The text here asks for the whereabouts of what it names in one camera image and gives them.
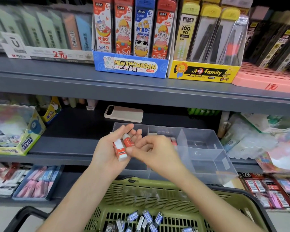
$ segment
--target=clear plastic case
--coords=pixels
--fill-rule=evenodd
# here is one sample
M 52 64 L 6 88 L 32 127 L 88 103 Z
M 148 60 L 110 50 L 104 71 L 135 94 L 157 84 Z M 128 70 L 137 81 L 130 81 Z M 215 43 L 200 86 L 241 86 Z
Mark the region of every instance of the clear plastic case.
M 114 123 L 113 131 L 124 123 Z M 175 146 L 181 161 L 205 184 L 226 184 L 237 172 L 224 151 L 216 133 L 207 129 L 163 127 L 135 124 L 135 130 L 142 129 L 142 136 L 157 133 L 176 138 Z M 144 163 L 131 159 L 121 175 L 132 175 L 144 179 L 166 180 Z

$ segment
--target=cartoon character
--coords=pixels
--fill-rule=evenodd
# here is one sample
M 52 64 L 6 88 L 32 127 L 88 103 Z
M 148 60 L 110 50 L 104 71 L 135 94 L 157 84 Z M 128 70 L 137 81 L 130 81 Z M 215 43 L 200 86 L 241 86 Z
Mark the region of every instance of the cartoon character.
M 54 101 L 51 103 L 51 106 L 54 108 L 54 111 L 56 113 L 59 113 L 60 112 L 61 107 L 57 103 L 55 103 Z
M 182 77 L 184 75 L 184 72 L 188 69 L 188 65 L 184 62 L 179 63 L 175 66 L 176 69 L 176 77 Z
M 167 46 L 168 46 L 168 43 L 167 43 L 168 34 L 169 34 L 168 27 L 166 27 L 165 25 L 162 25 L 159 27 L 158 35 L 155 36 L 155 37 L 158 37 L 156 42 L 155 42 L 155 46 L 158 47 L 158 50 L 161 50 L 162 48 L 164 48 L 164 49 L 167 48 Z
M 28 133 L 40 134 L 41 131 L 42 131 L 42 126 L 39 122 L 39 118 L 37 117 L 36 120 L 33 120 L 31 122 Z
M 144 28 L 149 28 L 149 24 L 147 20 L 143 21 Z
M 117 40 L 121 43 L 121 45 L 125 45 L 125 43 L 130 43 L 130 38 L 129 38 L 129 30 L 130 30 L 130 26 L 129 26 L 129 23 L 122 19 L 119 21 L 119 24 L 118 24 L 118 27 L 119 27 L 119 34 L 118 34 L 118 37 L 117 37 Z
M 136 36 L 134 52 L 136 56 L 145 57 L 148 53 L 148 36 L 143 37 L 139 34 Z
M 231 75 L 232 73 L 232 70 L 229 69 L 227 70 L 223 75 L 222 75 L 222 78 L 220 79 L 220 81 L 223 81 L 223 80 L 229 80 L 229 76 Z
M 114 57 L 103 57 L 104 59 L 104 66 L 105 68 L 115 68 L 115 62 L 114 62 Z
M 98 20 L 96 22 L 96 29 L 100 36 L 107 37 L 111 34 L 111 29 L 106 26 L 105 21 Z

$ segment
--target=green shopping basket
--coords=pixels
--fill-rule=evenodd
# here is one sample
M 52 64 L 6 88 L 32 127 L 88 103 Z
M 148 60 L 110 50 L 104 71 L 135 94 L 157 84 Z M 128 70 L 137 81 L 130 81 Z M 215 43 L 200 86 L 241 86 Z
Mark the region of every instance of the green shopping basket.
M 252 218 L 263 230 L 276 232 L 266 211 L 254 196 L 240 189 L 209 187 L 241 213 Z M 27 212 L 21 212 L 25 218 L 35 215 L 46 219 L 48 216 L 44 212 L 39 214 L 39 210 L 33 207 L 26 208 Z M 124 231 L 131 226 L 134 232 L 140 216 L 132 223 L 128 223 L 126 217 L 144 209 L 150 212 L 154 220 L 159 211 L 164 214 L 158 227 L 159 232 L 181 232 L 186 227 L 193 227 L 198 232 L 214 232 L 187 195 L 174 184 L 135 177 L 121 177 L 113 181 L 84 231 L 105 231 L 109 222 L 114 223 L 120 218 L 125 221 Z M 16 215 L 5 232 L 17 232 L 25 220 L 21 215 Z M 148 226 L 145 230 L 141 228 L 141 232 L 149 232 Z

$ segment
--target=black basket handle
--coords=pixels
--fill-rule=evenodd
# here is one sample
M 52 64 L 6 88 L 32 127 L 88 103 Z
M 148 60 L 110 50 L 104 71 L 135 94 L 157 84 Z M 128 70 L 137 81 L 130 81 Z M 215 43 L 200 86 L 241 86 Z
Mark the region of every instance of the black basket handle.
M 46 213 L 31 206 L 23 207 L 17 212 L 17 214 L 8 224 L 4 232 L 18 232 L 29 216 L 35 216 L 46 220 L 49 215 L 50 213 Z

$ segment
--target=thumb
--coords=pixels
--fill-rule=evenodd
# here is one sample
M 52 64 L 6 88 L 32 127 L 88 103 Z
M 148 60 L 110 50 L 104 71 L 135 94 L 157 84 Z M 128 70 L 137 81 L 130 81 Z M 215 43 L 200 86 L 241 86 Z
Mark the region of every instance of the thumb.
M 127 147 L 126 152 L 128 155 L 137 158 L 138 160 L 141 160 L 146 164 L 147 160 L 149 159 L 149 153 L 142 151 L 136 147 Z

